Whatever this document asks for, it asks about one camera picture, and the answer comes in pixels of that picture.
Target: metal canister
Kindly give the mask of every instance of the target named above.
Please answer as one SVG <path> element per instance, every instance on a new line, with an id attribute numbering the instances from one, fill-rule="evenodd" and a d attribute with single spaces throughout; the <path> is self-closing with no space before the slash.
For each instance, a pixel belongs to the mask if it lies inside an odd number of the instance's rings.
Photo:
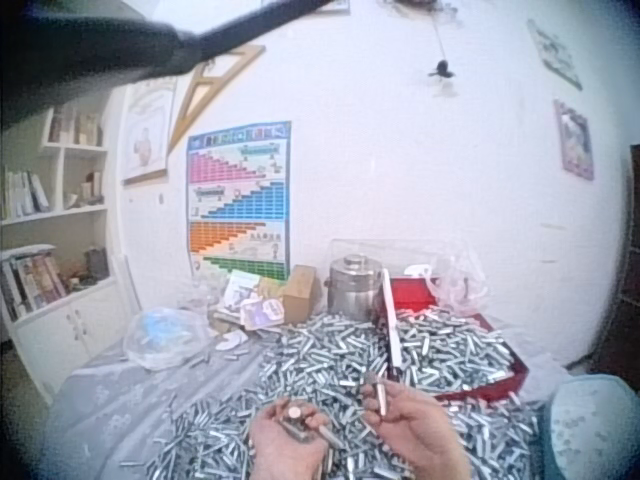
<path id="1" fill-rule="evenodd" d="M 332 262 L 327 285 L 329 312 L 343 313 L 361 322 L 375 320 L 381 272 L 380 262 L 365 255 L 347 255 Z"/>

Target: cardboard box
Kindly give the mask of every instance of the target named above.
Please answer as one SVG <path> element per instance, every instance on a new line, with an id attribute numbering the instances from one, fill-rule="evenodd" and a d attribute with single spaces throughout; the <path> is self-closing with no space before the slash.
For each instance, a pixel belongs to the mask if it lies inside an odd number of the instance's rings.
<path id="1" fill-rule="evenodd" d="M 296 265 L 289 275 L 289 281 L 282 293 L 284 323 L 298 324 L 309 318 L 313 310 L 313 286 L 316 281 L 316 269 L 305 265 Z"/>

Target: cabinet door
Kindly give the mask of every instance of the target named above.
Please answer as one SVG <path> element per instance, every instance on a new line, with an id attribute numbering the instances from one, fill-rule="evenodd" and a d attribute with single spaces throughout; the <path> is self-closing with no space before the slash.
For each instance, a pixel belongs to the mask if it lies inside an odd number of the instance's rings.
<path id="1" fill-rule="evenodd" d="M 65 379 L 89 361 L 80 331 L 68 308 L 60 308 L 17 329 L 25 362 L 47 393 L 55 394 Z"/>
<path id="2" fill-rule="evenodd" d="M 115 284 L 73 302 L 70 308 L 92 357 L 124 335 L 125 311 Z"/>

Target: poster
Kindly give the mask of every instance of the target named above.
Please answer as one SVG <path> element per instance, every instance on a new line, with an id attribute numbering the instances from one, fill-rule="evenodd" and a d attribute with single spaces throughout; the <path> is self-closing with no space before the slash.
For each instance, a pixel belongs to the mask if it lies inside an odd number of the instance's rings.
<path id="1" fill-rule="evenodd" d="M 533 20 L 529 20 L 528 25 L 542 63 L 578 90 L 582 90 L 582 84 L 580 83 L 580 78 L 578 78 L 569 49 L 558 37 L 541 30 Z"/>
<path id="2" fill-rule="evenodd" d="M 121 155 L 123 182 L 166 172 L 176 82 L 176 77 L 165 77 L 129 87 Z"/>
<path id="3" fill-rule="evenodd" d="M 593 151 L 587 119 L 556 100 L 564 169 L 586 180 L 594 179 Z"/>
<path id="4" fill-rule="evenodd" d="M 289 275 L 291 123 L 189 138 L 187 231 L 192 272 Z"/>

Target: plastic bag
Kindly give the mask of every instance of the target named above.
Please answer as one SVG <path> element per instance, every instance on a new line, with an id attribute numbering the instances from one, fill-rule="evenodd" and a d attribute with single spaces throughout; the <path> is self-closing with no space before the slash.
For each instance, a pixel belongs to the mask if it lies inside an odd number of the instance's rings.
<path id="1" fill-rule="evenodd" d="M 130 360 L 149 370 L 181 365 L 211 341 L 207 319 L 194 312 L 156 308 L 138 314 L 124 338 Z"/>
<path id="2" fill-rule="evenodd" d="M 405 274 L 424 276 L 438 306 L 459 316 L 478 313 L 489 295 L 487 279 L 480 260 L 469 247 L 448 245 L 431 264 L 412 265 Z"/>

